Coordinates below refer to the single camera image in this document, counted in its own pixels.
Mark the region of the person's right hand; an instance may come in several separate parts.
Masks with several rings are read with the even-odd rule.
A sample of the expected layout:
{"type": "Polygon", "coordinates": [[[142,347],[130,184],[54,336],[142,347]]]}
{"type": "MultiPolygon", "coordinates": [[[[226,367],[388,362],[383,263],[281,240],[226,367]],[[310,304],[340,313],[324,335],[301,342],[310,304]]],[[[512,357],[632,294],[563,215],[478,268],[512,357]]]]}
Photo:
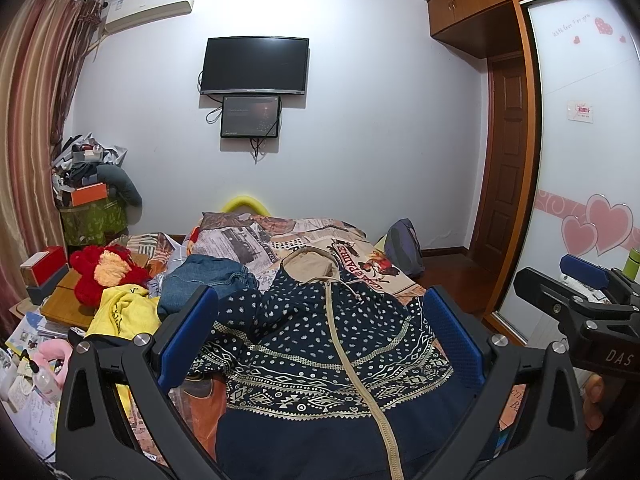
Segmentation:
{"type": "Polygon", "coordinates": [[[585,382],[584,402],[582,402],[582,412],[588,431],[600,428],[603,422],[603,414],[599,403],[603,398],[604,380],[598,374],[591,374],[585,382]]]}

